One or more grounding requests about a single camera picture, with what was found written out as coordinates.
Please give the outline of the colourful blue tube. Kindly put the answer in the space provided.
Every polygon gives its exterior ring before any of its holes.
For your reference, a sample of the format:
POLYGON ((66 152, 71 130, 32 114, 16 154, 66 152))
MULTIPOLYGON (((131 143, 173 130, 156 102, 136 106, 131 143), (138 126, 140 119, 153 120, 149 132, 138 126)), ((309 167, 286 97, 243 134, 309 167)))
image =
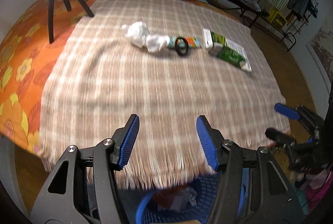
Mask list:
POLYGON ((175 49, 175 43, 177 43, 180 48, 185 48, 187 45, 189 46, 189 49, 201 47, 200 39, 196 37, 171 36, 169 38, 167 47, 170 49, 175 49))

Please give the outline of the white tissue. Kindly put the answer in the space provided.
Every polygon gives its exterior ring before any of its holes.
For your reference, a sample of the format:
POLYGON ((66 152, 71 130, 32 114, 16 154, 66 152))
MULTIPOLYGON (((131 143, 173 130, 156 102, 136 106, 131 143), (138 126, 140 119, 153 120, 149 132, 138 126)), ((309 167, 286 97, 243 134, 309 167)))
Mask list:
POLYGON ((160 52, 170 42, 170 37, 167 35, 152 35, 146 23, 142 21, 122 25, 122 30, 132 45, 140 49, 146 48, 149 53, 160 52))

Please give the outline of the pink garment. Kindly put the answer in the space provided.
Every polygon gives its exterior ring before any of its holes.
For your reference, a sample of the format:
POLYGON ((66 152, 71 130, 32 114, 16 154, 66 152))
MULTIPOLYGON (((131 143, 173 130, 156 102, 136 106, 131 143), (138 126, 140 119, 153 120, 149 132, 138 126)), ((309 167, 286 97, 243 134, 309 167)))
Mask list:
POLYGON ((330 169, 324 169, 317 175, 300 173, 296 177, 294 185, 305 214, 309 214, 321 202, 331 183, 330 169))

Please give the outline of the blue plastic laundry basket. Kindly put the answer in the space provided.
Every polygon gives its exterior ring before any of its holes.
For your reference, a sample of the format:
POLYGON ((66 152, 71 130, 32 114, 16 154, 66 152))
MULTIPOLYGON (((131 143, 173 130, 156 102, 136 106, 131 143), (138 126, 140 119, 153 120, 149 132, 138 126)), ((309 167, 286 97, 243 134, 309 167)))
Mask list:
POLYGON ((151 190, 141 199, 136 223, 206 223, 219 190, 222 173, 199 176, 192 182, 165 190, 151 190))

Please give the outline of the cardboard piece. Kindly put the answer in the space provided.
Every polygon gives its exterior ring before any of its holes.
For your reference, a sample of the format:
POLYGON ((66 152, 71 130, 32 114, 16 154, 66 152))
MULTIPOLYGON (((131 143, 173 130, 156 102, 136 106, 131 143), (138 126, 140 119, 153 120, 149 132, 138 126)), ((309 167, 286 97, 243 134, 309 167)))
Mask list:
POLYGON ((178 224, 201 224, 201 223, 196 219, 192 219, 192 220, 188 220, 188 221, 179 222, 178 224))

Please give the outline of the yellow crate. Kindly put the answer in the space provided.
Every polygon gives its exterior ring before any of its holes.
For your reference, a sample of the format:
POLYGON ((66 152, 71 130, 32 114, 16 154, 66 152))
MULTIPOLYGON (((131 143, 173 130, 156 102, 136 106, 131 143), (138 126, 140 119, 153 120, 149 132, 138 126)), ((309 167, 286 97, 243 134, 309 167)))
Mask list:
POLYGON ((281 12, 272 7, 269 11, 268 22, 273 25, 277 30, 282 30, 286 25, 287 20, 283 17, 281 12))

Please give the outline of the black clothes rack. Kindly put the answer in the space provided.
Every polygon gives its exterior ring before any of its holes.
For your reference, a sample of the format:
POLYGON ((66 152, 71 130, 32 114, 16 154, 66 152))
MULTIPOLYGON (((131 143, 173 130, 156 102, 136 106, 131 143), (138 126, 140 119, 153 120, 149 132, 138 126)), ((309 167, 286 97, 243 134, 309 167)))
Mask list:
POLYGON ((268 12, 267 17, 255 14, 249 27, 257 27, 281 43, 290 52, 301 30, 310 19, 318 17, 318 0, 257 0, 268 12))

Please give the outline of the dark hanging jacket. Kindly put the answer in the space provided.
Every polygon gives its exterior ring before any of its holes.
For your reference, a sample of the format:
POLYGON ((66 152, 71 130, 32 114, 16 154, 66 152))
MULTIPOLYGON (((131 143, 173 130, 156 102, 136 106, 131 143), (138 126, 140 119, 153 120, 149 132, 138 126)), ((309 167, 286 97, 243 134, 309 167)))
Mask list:
POLYGON ((296 16, 298 21, 304 17, 306 11, 312 14, 314 18, 317 18, 318 15, 318 9, 312 0, 289 0, 287 8, 296 16))

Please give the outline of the striped cloth on chair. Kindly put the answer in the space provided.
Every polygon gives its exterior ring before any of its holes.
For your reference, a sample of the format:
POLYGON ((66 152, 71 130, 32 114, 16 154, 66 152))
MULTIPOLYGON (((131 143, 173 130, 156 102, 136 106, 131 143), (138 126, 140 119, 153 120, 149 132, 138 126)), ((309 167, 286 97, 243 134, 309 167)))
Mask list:
POLYGON ((254 10, 255 12, 261 12, 261 7, 255 0, 240 0, 248 8, 254 10))

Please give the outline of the beige plaid fringed blanket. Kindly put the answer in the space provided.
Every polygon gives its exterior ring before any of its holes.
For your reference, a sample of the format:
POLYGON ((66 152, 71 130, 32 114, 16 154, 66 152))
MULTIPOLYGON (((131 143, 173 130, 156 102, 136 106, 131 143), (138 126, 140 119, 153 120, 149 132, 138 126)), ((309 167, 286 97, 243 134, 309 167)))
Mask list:
POLYGON ((128 164, 116 174, 121 188, 167 188, 212 173, 196 133, 196 119, 239 146, 269 146, 266 129, 290 131, 274 111, 285 98, 248 27, 182 0, 96 0, 93 18, 75 26, 41 98, 40 153, 47 171, 69 145, 95 146, 140 119, 128 164), (216 32, 242 46, 245 72, 194 49, 181 57, 132 45, 124 25, 143 21, 153 34, 196 36, 216 32))

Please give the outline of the orange floral bed sheet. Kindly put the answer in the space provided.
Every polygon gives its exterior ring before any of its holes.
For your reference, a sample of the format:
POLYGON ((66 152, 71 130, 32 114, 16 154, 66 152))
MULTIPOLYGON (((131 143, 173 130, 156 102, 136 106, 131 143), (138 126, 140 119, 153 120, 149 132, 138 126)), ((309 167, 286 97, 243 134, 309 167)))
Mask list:
POLYGON ((1 43, 1 134, 40 155, 42 93, 51 77, 65 78, 61 94, 91 94, 115 115, 133 96, 132 57, 138 49, 122 25, 143 18, 154 32, 199 37, 203 26, 240 31, 230 14, 197 0, 90 0, 95 17, 74 3, 71 13, 56 1, 56 40, 48 42, 47 0, 38 0, 18 19, 1 43))

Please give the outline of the wall picture poster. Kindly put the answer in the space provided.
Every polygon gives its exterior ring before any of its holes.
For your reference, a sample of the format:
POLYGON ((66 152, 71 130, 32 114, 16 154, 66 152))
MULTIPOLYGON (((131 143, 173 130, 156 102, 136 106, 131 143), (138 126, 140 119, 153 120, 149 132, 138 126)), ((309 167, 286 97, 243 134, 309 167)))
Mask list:
POLYGON ((332 27, 322 25, 309 46, 318 57, 328 80, 332 82, 332 27))

